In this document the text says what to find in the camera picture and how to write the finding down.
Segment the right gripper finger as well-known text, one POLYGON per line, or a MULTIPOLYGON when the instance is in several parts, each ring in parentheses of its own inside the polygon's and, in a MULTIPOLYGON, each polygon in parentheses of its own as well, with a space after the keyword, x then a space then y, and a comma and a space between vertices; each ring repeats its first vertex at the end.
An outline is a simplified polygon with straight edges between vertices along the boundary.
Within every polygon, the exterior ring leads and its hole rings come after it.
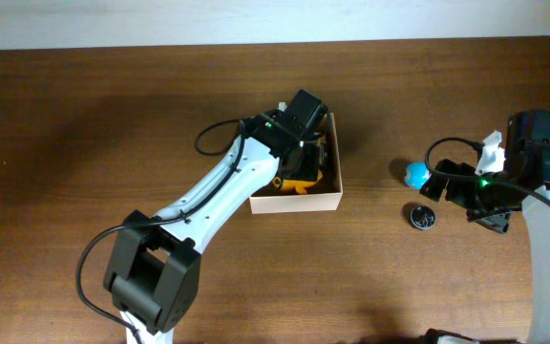
POLYGON ((476 223, 498 234, 506 234, 512 211, 510 209, 490 211, 467 210, 466 215, 469 223, 476 223))
POLYGON ((430 178, 421 186, 419 193, 432 200, 439 201, 447 186, 447 178, 441 176, 441 172, 430 170, 430 178))

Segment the blue ball with eyes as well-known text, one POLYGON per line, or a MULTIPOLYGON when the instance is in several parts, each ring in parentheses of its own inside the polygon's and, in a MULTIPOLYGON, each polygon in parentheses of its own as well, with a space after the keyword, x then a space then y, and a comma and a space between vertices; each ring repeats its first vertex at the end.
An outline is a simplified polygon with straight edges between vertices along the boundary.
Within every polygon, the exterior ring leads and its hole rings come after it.
POLYGON ((431 172, 424 162, 413 162, 406 166, 404 182, 415 190, 419 190, 430 179, 431 172))

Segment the black round cap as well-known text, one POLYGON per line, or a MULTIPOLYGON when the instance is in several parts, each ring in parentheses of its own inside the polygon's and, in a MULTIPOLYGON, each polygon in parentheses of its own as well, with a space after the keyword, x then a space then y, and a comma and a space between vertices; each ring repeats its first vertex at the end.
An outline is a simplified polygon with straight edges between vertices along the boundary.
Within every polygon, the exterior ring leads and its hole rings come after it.
POLYGON ((414 228, 428 230, 436 224, 436 215, 431 208, 418 205, 410 211, 409 220, 414 228))

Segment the orange toy animal figure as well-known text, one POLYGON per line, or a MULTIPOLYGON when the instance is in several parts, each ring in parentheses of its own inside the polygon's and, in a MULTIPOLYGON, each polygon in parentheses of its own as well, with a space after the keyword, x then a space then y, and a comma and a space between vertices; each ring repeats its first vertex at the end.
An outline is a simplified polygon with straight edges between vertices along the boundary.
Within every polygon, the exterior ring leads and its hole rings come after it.
POLYGON ((323 178, 324 173, 321 169, 316 170, 314 177, 304 172, 298 173, 284 170, 271 180, 271 185, 281 192, 294 191, 298 195, 307 195, 308 190, 318 184, 323 178))

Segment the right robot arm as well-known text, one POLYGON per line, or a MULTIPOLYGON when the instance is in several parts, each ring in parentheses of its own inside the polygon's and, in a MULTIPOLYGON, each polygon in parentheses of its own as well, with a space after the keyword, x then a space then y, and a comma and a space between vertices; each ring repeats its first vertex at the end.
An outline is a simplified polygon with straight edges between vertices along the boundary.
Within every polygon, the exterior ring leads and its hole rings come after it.
POLYGON ((469 222, 505 233, 512 214, 526 224, 532 263, 530 343, 550 343, 550 111, 509 117, 507 132, 470 141, 477 164, 439 161, 426 167, 420 192, 445 198, 466 211, 469 222))

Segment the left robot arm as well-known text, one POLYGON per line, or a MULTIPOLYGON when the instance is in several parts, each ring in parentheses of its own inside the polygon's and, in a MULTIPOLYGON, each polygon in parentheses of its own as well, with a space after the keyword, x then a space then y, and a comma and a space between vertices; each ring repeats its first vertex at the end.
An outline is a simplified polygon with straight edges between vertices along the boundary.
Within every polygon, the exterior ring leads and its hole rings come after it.
POLYGON ((201 257, 231 215, 276 177, 302 166, 316 146, 327 105, 305 90, 285 108, 236 120, 222 160, 184 196, 148 217, 128 215, 103 286, 130 343, 165 343, 194 302, 201 257))

